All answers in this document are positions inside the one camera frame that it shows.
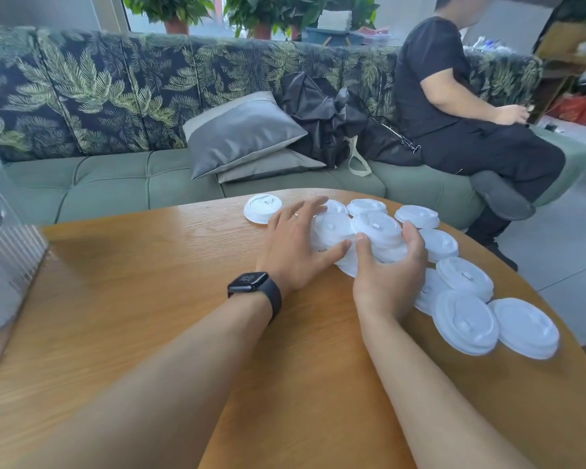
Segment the man's arm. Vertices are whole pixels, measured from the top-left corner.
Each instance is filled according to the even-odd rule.
[[[354,299],[362,337],[419,469],[534,469],[458,392],[401,328],[425,279],[427,252],[404,225],[408,256],[383,265],[369,239],[356,239],[359,270]]]
[[[311,250],[311,220],[327,199],[287,207],[269,221],[257,271],[268,272],[283,297],[343,258],[351,245]],[[61,425],[17,467],[196,468],[235,377],[271,317],[261,292],[233,296]]]
[[[484,120],[500,125],[524,124],[529,118],[526,107],[493,107],[475,96],[453,77],[453,69],[441,70],[421,81],[427,99],[438,110],[455,117]]]

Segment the throw pillow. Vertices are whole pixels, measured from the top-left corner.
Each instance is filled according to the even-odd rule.
[[[219,184],[223,184],[224,182],[237,180],[253,180],[283,174],[303,173],[323,167],[326,167],[325,163],[304,156],[292,149],[284,148],[249,163],[233,167],[224,173],[219,173],[217,180]]]
[[[271,92],[257,92],[191,118],[184,134],[191,179],[197,179],[278,151],[307,132],[280,110]]]

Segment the floor grout line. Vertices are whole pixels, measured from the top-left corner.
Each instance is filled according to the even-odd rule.
[[[568,280],[569,278],[573,278],[575,275],[579,275],[580,273],[583,273],[583,272],[585,272],[585,271],[586,271],[586,268],[585,268],[585,269],[583,269],[583,270],[581,270],[581,271],[575,272],[575,273],[573,273],[573,275],[569,275],[569,276],[567,276],[566,278],[559,279],[559,280],[558,280],[558,281],[556,281],[555,283],[548,284],[548,285],[547,285],[547,286],[545,286],[544,288],[541,288],[541,289],[539,289],[539,290],[538,290],[538,292],[540,292],[540,291],[544,291],[544,290],[547,290],[547,288],[551,288],[552,286],[555,286],[556,284],[562,283],[563,281],[566,281],[566,280]]]

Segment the smartwatch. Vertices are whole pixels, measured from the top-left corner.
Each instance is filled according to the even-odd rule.
[[[228,285],[228,298],[233,294],[256,291],[264,293],[267,299],[269,299],[273,312],[271,321],[273,321],[282,307],[282,295],[280,294],[278,285],[264,271],[244,273],[239,276]]]

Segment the short sleeve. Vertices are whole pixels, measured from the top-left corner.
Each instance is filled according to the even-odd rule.
[[[420,26],[407,49],[407,62],[419,82],[457,67],[464,56],[460,33],[447,21],[436,20]]]

